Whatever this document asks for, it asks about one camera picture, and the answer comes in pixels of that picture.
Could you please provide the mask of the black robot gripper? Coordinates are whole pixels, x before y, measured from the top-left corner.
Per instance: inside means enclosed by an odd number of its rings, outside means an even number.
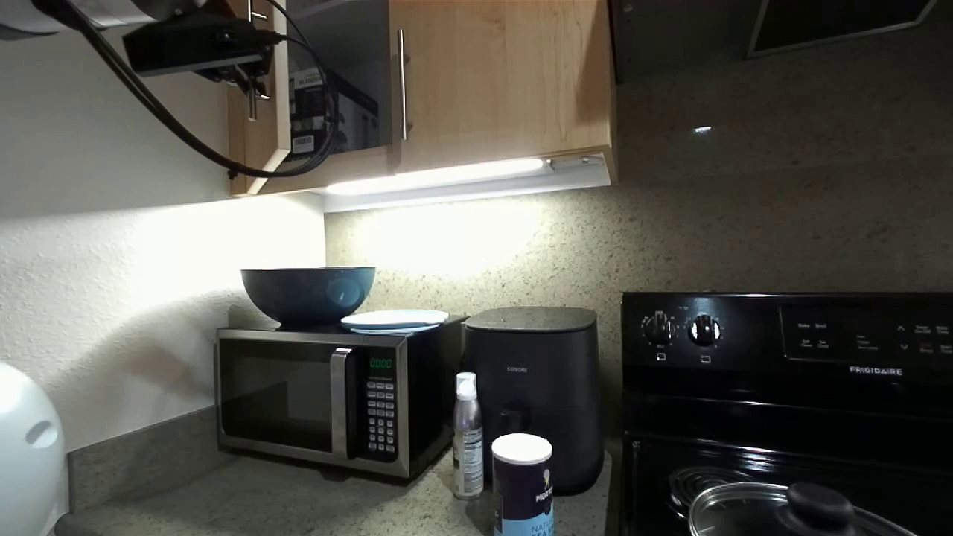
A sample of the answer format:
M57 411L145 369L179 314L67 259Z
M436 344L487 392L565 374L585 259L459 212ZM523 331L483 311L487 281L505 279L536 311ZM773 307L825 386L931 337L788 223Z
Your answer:
M241 70L253 49L261 49L268 66L279 40L279 33L204 8L145 24L121 39L136 75L194 70L204 76Z

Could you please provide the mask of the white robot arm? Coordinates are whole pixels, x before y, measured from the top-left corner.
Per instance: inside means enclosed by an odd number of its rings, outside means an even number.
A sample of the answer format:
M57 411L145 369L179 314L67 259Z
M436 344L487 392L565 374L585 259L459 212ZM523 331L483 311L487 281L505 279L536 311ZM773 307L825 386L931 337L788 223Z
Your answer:
M0 0L0 27L15 39L127 27L136 75L261 69L279 40L227 0Z

